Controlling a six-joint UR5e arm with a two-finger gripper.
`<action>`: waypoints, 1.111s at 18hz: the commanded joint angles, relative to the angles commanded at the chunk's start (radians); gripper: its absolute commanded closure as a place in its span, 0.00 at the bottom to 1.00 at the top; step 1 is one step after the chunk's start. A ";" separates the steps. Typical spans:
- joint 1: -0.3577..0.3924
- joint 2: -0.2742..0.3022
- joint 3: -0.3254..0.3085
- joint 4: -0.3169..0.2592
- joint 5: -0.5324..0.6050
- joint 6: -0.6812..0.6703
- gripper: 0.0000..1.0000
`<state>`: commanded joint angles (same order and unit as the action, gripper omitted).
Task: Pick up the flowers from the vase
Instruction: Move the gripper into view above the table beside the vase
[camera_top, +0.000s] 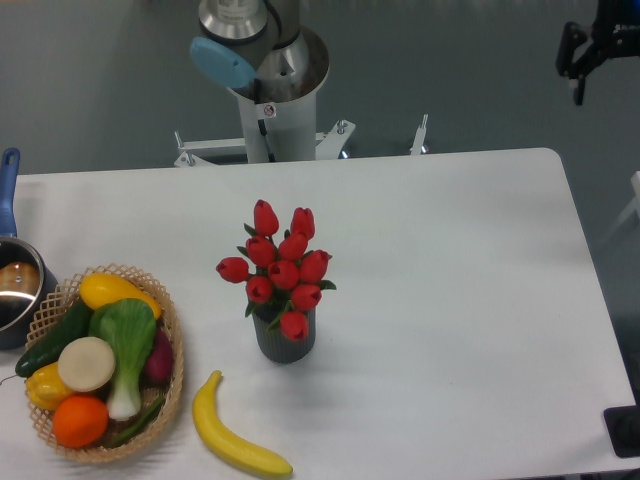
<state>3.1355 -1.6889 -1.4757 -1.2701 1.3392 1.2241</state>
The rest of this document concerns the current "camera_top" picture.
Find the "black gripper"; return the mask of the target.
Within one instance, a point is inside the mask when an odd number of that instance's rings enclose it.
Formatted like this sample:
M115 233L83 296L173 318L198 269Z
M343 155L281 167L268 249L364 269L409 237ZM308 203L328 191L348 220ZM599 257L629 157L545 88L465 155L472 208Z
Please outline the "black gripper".
M607 59L639 56L639 2L600 0L591 25L593 49L573 62L576 50L588 40L583 27L567 22L561 34L555 66L558 74L573 84L573 101L584 101L587 76Z

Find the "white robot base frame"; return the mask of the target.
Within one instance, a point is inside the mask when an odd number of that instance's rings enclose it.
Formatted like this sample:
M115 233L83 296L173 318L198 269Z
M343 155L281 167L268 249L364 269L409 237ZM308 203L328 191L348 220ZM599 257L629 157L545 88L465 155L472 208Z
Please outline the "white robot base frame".
M429 153L426 143L428 120L429 115L425 113L408 149L409 155L420 156ZM349 158L347 142L355 131L354 123L340 119L330 131L318 132L315 139L316 158L318 160ZM184 142L178 131L174 132L174 137L178 150L178 157L174 162L176 167L207 166L215 164L215 159L240 157L247 152L243 138Z

